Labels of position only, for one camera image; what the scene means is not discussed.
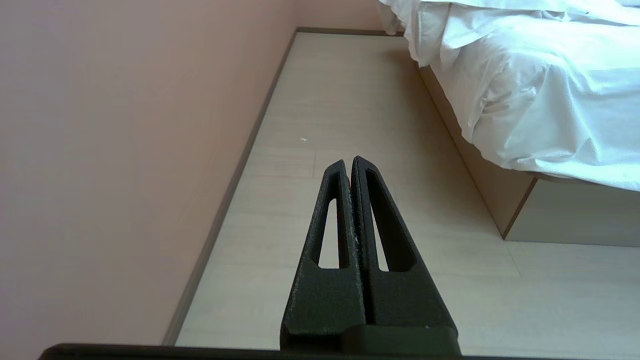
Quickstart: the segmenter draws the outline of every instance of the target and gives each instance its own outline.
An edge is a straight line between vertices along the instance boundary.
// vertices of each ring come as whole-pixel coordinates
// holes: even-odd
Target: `pink wall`
[[[298,26],[383,30],[378,0],[297,0]]]
[[[0,6],[0,359],[161,342],[292,0]]]

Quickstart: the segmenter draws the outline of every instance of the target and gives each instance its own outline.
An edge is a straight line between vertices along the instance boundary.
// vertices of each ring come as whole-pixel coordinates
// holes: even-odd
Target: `white bedsheet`
[[[381,1],[407,27],[414,59],[432,65],[463,137],[483,157],[640,191],[636,9],[608,0],[598,0],[606,10],[580,1],[553,12]]]

